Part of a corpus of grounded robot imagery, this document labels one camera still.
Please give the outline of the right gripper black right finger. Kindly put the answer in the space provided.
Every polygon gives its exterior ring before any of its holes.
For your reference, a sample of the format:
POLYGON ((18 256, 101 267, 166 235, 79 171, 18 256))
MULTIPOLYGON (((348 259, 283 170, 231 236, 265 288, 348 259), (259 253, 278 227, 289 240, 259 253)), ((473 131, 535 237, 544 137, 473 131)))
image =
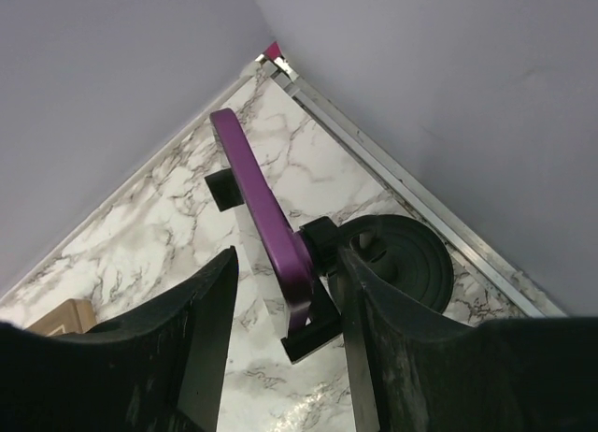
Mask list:
POLYGON ((376 276, 350 250, 337 292, 360 431, 593 431, 597 321, 471 327, 376 276))

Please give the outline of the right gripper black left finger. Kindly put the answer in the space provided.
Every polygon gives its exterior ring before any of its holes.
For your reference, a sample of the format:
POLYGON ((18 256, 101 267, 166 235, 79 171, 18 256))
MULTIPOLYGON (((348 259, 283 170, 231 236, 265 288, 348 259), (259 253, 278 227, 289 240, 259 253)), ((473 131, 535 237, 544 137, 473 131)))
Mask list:
POLYGON ((2 324, 2 429, 215 430, 237 285, 228 248, 84 334, 44 337, 2 324))

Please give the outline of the black phone stand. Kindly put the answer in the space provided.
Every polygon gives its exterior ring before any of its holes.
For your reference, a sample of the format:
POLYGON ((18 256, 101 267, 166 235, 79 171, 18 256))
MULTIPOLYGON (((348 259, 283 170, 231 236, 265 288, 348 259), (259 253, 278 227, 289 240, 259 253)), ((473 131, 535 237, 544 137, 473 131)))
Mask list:
POLYGON ((311 258, 314 285, 306 326, 281 338, 292 363, 342 332, 343 301, 337 284, 341 246, 356 252, 379 278, 423 306, 438 313, 448 306, 454 285, 449 252, 443 240, 419 221, 396 214, 365 215, 337 225, 319 217, 294 233, 311 258))

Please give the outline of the red-edged phone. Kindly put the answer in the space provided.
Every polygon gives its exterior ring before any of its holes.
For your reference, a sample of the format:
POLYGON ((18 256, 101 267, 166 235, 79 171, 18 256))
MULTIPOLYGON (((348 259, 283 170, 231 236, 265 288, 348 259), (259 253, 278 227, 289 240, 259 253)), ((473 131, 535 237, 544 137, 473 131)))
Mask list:
POLYGON ((235 213, 250 269, 280 338, 306 326, 313 299, 313 264, 272 193, 240 121, 230 108, 209 114, 222 169, 207 176, 219 209, 235 213))

